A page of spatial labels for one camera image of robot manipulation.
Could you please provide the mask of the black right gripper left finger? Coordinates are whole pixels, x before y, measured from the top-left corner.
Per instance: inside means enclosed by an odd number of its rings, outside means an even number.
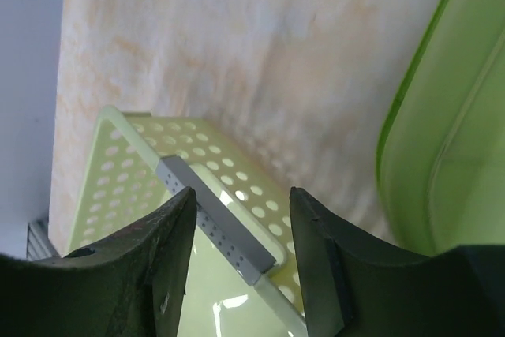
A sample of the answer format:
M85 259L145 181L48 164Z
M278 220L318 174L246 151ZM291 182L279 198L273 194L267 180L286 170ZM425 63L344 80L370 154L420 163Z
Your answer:
M3 336L176 336L196 229L185 188L65 257L1 257Z

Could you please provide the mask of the lime green plastic tub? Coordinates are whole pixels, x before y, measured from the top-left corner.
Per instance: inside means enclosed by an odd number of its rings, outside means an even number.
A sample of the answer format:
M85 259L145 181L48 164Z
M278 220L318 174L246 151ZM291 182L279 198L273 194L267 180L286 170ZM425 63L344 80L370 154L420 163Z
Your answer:
M397 243L504 241L504 0L440 0L395 95L376 180Z

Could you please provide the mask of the light green perforated basket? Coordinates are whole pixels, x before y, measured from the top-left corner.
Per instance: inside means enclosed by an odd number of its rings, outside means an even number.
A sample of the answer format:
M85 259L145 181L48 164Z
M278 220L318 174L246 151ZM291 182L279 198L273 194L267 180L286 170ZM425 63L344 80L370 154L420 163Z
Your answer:
M198 210L179 335L306 335L288 196L205 120L104 107L58 251L120 230L185 187Z

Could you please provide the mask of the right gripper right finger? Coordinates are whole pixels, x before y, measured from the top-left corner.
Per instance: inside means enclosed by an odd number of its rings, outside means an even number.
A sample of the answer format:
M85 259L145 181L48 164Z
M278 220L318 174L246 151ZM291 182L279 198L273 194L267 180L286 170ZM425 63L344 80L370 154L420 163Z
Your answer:
M309 335L503 335L501 245L423 256L356 227L296 187L290 221Z

